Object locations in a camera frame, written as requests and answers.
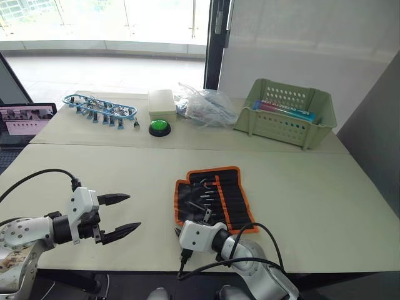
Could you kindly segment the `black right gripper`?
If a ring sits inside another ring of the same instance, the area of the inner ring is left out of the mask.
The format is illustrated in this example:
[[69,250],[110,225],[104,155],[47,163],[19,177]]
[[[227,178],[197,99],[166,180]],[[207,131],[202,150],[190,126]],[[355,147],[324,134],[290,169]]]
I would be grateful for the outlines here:
[[[186,203],[186,206],[193,214],[200,214],[201,212],[204,211],[204,206],[202,206],[198,203],[192,202],[192,201],[188,201]],[[212,216],[213,216],[213,211],[211,209],[207,208],[205,210],[204,216],[202,217],[202,222],[204,224],[209,224],[211,222]],[[176,236],[180,239],[182,229],[180,227],[175,227],[174,232],[175,232]]]

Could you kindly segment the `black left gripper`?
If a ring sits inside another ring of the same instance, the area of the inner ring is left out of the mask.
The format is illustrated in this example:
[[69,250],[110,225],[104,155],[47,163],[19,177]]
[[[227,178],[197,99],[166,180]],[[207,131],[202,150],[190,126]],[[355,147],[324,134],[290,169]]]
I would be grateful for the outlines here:
[[[124,193],[104,194],[97,196],[97,201],[99,205],[110,206],[129,199],[130,197],[130,195]],[[100,222],[101,218],[98,211],[85,212],[81,216],[81,222],[77,227],[79,238],[93,238],[95,243],[106,245],[125,238],[141,225],[140,222],[129,223],[117,227],[113,232],[105,233],[99,228]]]

